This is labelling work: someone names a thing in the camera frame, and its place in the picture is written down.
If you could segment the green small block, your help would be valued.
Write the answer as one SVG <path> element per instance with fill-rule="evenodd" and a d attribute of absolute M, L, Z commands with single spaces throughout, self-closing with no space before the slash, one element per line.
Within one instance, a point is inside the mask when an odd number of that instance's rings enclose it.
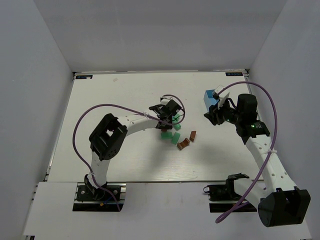
<path fill-rule="evenodd" d="M 174 117 L 172 118 L 172 121 L 173 121 L 173 122 L 177 122 L 177 121 L 179 120 L 179 118 L 180 118 L 179 116 L 174 116 Z"/>

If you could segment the blue plastic box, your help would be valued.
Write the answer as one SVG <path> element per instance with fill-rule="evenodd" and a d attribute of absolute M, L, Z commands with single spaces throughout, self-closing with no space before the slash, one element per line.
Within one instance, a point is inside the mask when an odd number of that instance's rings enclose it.
<path fill-rule="evenodd" d="M 207 111 L 209 111 L 210 106 L 215 106 L 219 102 L 219 99 L 214 98 L 214 93 L 214 89 L 206 90 L 204 93 L 203 100 Z"/>

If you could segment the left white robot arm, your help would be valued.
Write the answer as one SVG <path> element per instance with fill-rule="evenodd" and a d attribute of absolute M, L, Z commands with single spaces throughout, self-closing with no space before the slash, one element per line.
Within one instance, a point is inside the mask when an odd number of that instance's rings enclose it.
<path fill-rule="evenodd" d="M 80 159 L 89 168 L 84 177 L 85 189 L 94 200 L 108 197 L 119 199 L 120 194 L 114 193 L 120 188 L 108 187 L 107 172 L 112 158 L 122 147 L 126 137 L 147 129 L 171 130 L 177 125 L 174 117 L 178 113 L 185 113 L 181 101 L 176 102 L 171 95 L 160 98 L 160 103 L 150 106 L 146 111 L 136 111 L 115 104 L 99 104 L 88 109 L 80 118 L 83 119 L 90 111 L 99 107 L 114 107 L 133 113 L 132 115 L 116 117 L 106 114 L 89 136 L 91 163 L 83 157 Z"/>

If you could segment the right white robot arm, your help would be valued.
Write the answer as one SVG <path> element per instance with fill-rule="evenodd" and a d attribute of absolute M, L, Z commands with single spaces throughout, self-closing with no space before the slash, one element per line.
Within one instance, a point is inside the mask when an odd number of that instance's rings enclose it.
<path fill-rule="evenodd" d="M 306 189 L 299 189 L 289 177 L 276 151 L 272 147 L 270 132 L 258 120 L 258 102 L 254 95 L 238 96 L 233 108 L 228 97 L 216 99 L 204 114 L 214 126 L 224 122 L 236 127 L 236 133 L 252 154 L 262 172 L 265 188 L 255 185 L 245 197 L 253 205 L 266 227 L 301 224 L 305 218 L 311 196 Z"/>

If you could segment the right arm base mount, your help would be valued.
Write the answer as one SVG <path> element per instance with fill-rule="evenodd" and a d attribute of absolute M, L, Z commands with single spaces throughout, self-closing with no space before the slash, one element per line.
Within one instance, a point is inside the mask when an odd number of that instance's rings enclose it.
<path fill-rule="evenodd" d="M 230 194 L 225 184 L 209 184 L 203 188 L 208 195 L 210 213 L 224 213 L 231 209 L 241 198 L 238 194 Z"/>

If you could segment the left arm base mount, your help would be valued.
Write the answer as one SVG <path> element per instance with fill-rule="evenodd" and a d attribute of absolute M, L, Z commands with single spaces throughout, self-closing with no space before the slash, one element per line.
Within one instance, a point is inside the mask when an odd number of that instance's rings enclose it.
<path fill-rule="evenodd" d="M 111 183 L 107 185 L 113 195 L 115 196 L 117 204 L 113 197 L 102 191 L 97 198 L 94 198 L 90 190 L 84 183 L 78 184 L 75 192 L 72 211 L 73 212 L 119 212 L 122 210 L 126 197 L 125 183 Z"/>

